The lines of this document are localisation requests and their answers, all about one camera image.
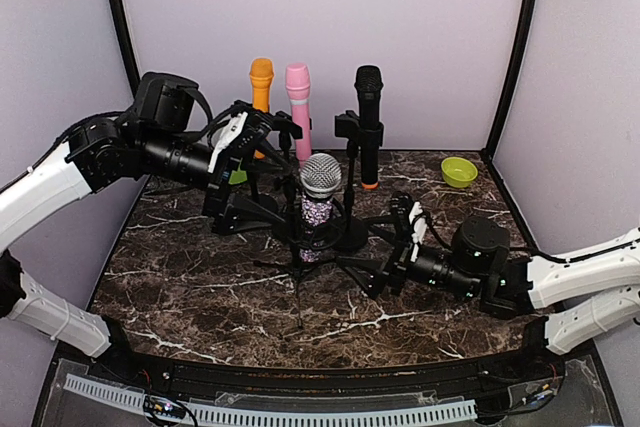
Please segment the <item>black tripod shock-mount stand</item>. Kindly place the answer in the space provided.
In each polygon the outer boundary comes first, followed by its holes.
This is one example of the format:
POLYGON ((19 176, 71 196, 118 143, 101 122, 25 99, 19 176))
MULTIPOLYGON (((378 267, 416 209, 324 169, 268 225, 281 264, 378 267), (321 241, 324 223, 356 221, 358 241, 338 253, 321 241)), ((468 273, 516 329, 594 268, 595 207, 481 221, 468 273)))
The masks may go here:
MULTIPOLYGON (((303 195, 302 185, 299 183, 300 191, 297 196, 297 202, 299 203, 299 214, 301 218, 301 199, 303 195)), ((301 298, 300 298, 300 286, 303 280, 305 280, 315 269, 319 268, 322 265, 326 265, 333 261, 333 258, 321 259, 321 253, 331 249, 335 246, 335 244, 341 239, 345 230, 345 220, 343 219, 345 211, 344 208, 338 205, 338 202, 333 200, 333 214, 332 214, 332 224, 336 228, 337 238, 325 248, 320 248, 320 258, 318 261, 307 263, 303 262, 300 257, 301 249, 313 249, 313 246, 305 245, 302 241, 300 247, 292 246, 287 242, 285 243, 290 250, 291 260, 288 263, 278 263, 278 262, 266 262, 260 260, 254 260, 253 264, 256 267, 261 268, 273 268, 277 269, 282 274, 287 274, 291 277, 294 285, 294 295, 295 295, 295 305, 297 309, 297 326, 299 329, 303 328, 303 321, 301 315, 301 298)), ((303 240, 304 240, 304 229, 302 226, 302 218, 301 218, 301 227, 303 231, 303 240)))

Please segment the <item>purple glitter microphone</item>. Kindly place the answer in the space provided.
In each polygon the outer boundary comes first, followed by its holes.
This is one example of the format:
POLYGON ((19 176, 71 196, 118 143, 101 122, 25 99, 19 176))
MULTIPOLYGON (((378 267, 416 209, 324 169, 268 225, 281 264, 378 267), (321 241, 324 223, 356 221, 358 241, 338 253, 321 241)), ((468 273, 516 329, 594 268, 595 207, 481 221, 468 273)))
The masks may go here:
POLYGON ((333 194, 341 184, 342 174, 339 162, 327 153, 311 155, 300 170, 303 189, 301 218, 305 245, 313 249, 301 249, 303 262, 311 263, 320 258, 320 248, 325 248, 336 238, 336 228, 332 224, 333 194))

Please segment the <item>black microphone orange base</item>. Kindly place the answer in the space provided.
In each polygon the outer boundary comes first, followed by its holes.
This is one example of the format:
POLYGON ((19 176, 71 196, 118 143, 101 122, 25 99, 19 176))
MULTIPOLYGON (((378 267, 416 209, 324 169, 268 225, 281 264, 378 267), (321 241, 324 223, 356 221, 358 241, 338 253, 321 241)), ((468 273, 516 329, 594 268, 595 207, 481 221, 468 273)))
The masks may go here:
POLYGON ((383 82, 380 69, 374 65, 360 66, 356 71, 354 87, 359 107, 361 183, 365 189, 373 190, 378 186, 378 151, 383 136, 380 122, 383 82))

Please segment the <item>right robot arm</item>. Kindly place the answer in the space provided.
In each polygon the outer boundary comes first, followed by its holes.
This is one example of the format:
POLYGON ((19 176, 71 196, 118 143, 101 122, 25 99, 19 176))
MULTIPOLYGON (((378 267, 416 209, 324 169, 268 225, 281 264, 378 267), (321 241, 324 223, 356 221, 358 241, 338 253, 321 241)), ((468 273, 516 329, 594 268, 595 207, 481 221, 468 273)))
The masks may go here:
POLYGON ((521 381, 534 379, 549 363, 549 351, 569 353, 639 312, 639 231, 561 257, 532 250, 511 258, 508 232, 479 216, 467 218, 449 245, 424 245, 434 229, 425 213, 403 214, 385 237, 393 250, 386 261, 340 256, 337 265, 370 298, 384 289, 399 294, 406 282, 428 285, 463 299, 478 299, 481 311, 510 320, 555 303, 582 297, 567 311, 530 322, 526 346, 510 360, 521 381))

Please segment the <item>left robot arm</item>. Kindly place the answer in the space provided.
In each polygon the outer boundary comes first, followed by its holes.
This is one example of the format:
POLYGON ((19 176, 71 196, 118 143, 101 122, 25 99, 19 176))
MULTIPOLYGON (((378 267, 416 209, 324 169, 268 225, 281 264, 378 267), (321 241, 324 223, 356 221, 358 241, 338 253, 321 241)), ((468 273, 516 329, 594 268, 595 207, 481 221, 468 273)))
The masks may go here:
POLYGON ((281 217, 253 194, 232 193, 237 168, 256 172, 256 152, 272 159, 269 170, 291 167, 268 141, 278 131, 298 139, 301 129, 284 112, 262 112, 236 101, 218 115, 184 77, 147 72, 133 104, 123 112, 89 116, 64 131, 34 165, 1 190, 1 315, 64 342, 92 359, 120 383, 141 374, 119 323, 88 313, 50 292, 10 254, 25 233, 73 202, 123 178, 155 175, 204 191, 204 216, 216 231, 230 232, 245 215, 251 228, 281 217))

